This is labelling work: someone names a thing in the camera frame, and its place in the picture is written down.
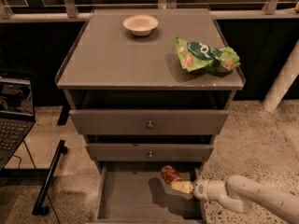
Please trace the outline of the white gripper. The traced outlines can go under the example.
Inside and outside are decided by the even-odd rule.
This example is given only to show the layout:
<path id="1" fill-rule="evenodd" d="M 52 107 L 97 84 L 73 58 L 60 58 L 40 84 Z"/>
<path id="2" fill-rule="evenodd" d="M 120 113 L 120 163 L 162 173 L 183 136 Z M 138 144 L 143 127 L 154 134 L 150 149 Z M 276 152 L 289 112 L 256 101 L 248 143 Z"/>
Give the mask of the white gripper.
<path id="1" fill-rule="evenodd" d="M 183 193 L 192 193 L 202 201 L 218 202 L 227 195 L 225 182 L 219 180 L 196 179 L 193 184 L 191 181 L 174 181 L 170 187 Z"/>

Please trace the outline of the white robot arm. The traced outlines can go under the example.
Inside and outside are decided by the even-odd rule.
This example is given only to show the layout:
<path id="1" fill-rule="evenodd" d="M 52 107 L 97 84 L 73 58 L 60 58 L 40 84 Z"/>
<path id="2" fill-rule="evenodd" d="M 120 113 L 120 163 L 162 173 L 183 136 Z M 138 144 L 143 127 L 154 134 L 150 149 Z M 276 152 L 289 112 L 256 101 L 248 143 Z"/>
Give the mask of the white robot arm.
<path id="1" fill-rule="evenodd" d="M 282 119 L 258 102 L 234 102 L 200 177 L 187 190 L 207 224 L 299 224 L 299 153 Z"/>

